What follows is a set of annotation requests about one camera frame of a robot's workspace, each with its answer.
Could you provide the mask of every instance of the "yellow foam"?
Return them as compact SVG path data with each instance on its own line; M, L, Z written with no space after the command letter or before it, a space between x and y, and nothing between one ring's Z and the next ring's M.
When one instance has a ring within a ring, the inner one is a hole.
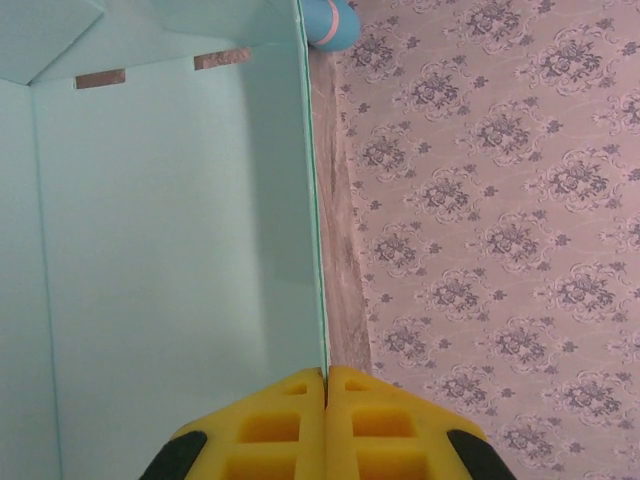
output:
M208 440L187 480L324 480L324 379L302 370L195 420Z
M447 432L473 422L348 367L303 370L178 430L208 440L186 480L471 480Z
M473 422L348 367L329 371L326 468L331 480L471 480L447 438Z

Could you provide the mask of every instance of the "wooden floor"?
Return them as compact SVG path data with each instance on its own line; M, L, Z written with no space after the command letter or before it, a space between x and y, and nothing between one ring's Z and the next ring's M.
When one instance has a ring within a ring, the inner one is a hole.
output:
M309 66L331 362L371 372L347 160L336 129L335 64L311 50Z

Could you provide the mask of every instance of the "pink ring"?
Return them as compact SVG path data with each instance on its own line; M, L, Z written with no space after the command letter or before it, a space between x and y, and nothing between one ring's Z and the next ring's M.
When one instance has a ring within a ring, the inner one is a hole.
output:
M332 13L331 28L329 29L329 33L327 33L322 40L316 42L316 45L324 45L326 43L329 43L338 31L338 26L340 25L340 12L338 11L338 7L336 7L336 4L333 3L333 0L328 1Z

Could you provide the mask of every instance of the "yellow robot part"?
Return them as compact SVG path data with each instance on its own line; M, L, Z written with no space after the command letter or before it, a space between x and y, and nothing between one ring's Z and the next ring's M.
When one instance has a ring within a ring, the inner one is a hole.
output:
M348 367L331 367L327 479L472 480L447 433L473 422Z
M178 430L140 480L515 480L473 422L348 367Z
M302 370L182 427L141 480L324 480L324 406Z

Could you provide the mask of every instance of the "floral pattern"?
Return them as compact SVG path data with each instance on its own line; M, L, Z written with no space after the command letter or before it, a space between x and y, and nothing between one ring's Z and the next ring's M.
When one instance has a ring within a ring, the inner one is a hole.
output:
M614 144L600 150L570 150L563 155L561 162L541 171L537 179L525 183L525 189L536 190L539 201L552 199L573 213L600 207L615 210L621 206L619 192L623 184L611 185L610 177L604 176L602 171L603 166L615 166L615 156L619 153Z
M403 85L393 101L403 105L405 113L422 112L432 122L454 114L466 115L469 113L468 97L472 92L461 92L459 79L467 76L461 63L458 59L458 63L442 60L425 64L420 75Z
M640 480L640 1L353 4L374 374L477 422L519 480Z
M560 30L553 43L540 53L530 55L529 64L515 71L516 77L528 76L531 87L539 84L554 87L560 95L573 95L587 90L610 88L615 83L613 58L604 62L600 44L615 44L610 38L613 20L604 18L595 25L579 25Z
M469 156L484 153L500 167L516 165L523 160L541 159L540 143L560 130L561 124L538 113L538 99L496 103L479 122L466 125L467 133L455 139L467 144Z

